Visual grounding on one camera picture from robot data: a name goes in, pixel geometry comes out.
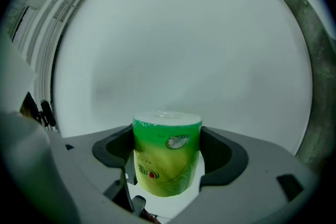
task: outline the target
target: white panel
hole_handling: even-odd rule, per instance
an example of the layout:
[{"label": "white panel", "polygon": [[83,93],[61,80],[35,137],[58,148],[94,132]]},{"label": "white panel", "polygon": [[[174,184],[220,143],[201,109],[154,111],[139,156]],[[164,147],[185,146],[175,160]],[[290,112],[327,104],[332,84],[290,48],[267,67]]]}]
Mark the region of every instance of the white panel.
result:
[{"label": "white panel", "polygon": [[19,112],[36,74],[13,48],[11,40],[0,32],[0,112]]},{"label": "white panel", "polygon": [[28,8],[26,14],[22,17],[22,22],[20,26],[17,28],[17,32],[15,34],[13,45],[14,47],[19,50],[21,43],[23,42],[23,39],[25,37],[25,33],[27,32],[27,29],[29,28],[29,23],[31,23],[31,19],[36,14],[36,10],[32,8]]},{"label": "white panel", "polygon": [[63,39],[54,93],[64,136],[166,107],[294,154],[312,84],[283,0],[86,0]]}]

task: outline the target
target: toilet paper roll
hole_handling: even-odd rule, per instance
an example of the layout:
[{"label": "toilet paper roll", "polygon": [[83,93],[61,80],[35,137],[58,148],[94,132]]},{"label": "toilet paper roll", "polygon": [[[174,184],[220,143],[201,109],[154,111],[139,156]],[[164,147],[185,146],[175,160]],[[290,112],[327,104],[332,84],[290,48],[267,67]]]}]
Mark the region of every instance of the toilet paper roll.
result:
[{"label": "toilet paper roll", "polygon": [[178,195],[190,187],[199,157],[201,117],[147,112],[133,117],[138,184],[153,195]]}]

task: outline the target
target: green plastic wrapper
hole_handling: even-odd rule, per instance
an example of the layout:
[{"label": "green plastic wrapper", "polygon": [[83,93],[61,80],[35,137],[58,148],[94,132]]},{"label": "green plastic wrapper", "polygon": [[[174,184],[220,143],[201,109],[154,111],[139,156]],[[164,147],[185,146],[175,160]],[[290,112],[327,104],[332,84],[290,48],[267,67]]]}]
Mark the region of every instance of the green plastic wrapper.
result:
[{"label": "green plastic wrapper", "polygon": [[201,117],[147,112],[133,117],[138,184],[159,197],[181,194],[193,182],[199,157]]}]

